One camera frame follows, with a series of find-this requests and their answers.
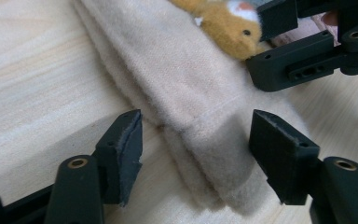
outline light wood surface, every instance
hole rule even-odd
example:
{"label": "light wood surface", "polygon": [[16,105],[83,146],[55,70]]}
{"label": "light wood surface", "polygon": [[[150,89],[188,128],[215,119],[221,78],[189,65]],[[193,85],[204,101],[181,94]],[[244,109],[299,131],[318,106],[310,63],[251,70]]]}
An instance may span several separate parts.
{"label": "light wood surface", "polygon": [[[358,162],[358,76],[334,74],[290,90],[321,158]],[[68,0],[0,0],[0,196],[12,203],[53,183],[58,165],[90,154],[132,107],[100,64]],[[144,122],[144,167],[128,207],[106,223],[245,223],[193,202],[158,127]],[[310,223],[307,206],[281,206],[264,223]]]}

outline fleece fabric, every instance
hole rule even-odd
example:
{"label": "fleece fabric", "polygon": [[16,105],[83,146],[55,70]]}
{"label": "fleece fabric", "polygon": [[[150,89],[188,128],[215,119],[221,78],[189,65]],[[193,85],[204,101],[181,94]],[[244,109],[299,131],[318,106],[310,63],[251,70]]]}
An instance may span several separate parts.
{"label": "fleece fabric", "polygon": [[245,64],[167,0],[76,0],[75,6],[117,87],[164,129],[200,206],[228,205],[250,215],[263,204],[257,216],[264,216],[279,205],[248,150],[248,137],[254,109],[306,133],[286,91],[256,89]]}

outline stuffed toy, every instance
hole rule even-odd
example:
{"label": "stuffed toy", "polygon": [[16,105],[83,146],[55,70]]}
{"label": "stuffed toy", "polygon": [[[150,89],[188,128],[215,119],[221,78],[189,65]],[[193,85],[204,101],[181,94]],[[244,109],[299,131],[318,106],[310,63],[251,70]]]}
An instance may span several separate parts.
{"label": "stuffed toy", "polygon": [[171,0],[193,14],[196,24],[228,55],[246,60],[263,51],[260,21],[252,5],[239,0]]}

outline brass insert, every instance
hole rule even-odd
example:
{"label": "brass insert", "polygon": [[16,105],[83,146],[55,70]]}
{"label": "brass insert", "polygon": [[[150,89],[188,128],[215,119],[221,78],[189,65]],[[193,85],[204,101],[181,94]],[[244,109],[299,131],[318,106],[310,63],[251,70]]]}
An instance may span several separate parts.
{"label": "brass insert", "polygon": [[355,171],[357,169],[351,162],[348,161],[335,161],[334,164],[344,170],[347,171]]}
{"label": "brass insert", "polygon": [[358,31],[351,33],[351,38],[358,39]]}
{"label": "brass insert", "polygon": [[68,163],[68,167],[71,169],[77,169],[77,168],[85,166],[87,164],[87,162],[89,162],[89,161],[86,159],[82,159],[82,158],[74,159]]}

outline black bracket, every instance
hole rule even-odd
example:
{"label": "black bracket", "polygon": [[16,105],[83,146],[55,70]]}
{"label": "black bracket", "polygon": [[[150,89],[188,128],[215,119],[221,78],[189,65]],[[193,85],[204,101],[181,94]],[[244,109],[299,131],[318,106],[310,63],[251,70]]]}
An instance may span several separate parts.
{"label": "black bracket", "polygon": [[338,41],[328,31],[268,50],[246,61],[252,81],[262,91],[285,88],[325,77],[340,68],[358,75],[358,0],[274,0],[258,8],[263,40],[297,28],[297,18],[338,11]]}
{"label": "black bracket", "polygon": [[5,207],[0,200],[0,224],[103,223],[103,203],[128,203],[142,145],[141,111],[120,115],[92,156],[60,165],[54,185]]}
{"label": "black bracket", "polygon": [[254,111],[250,149],[282,203],[313,198],[312,222],[358,224],[358,163],[318,159],[319,146],[280,117]]}

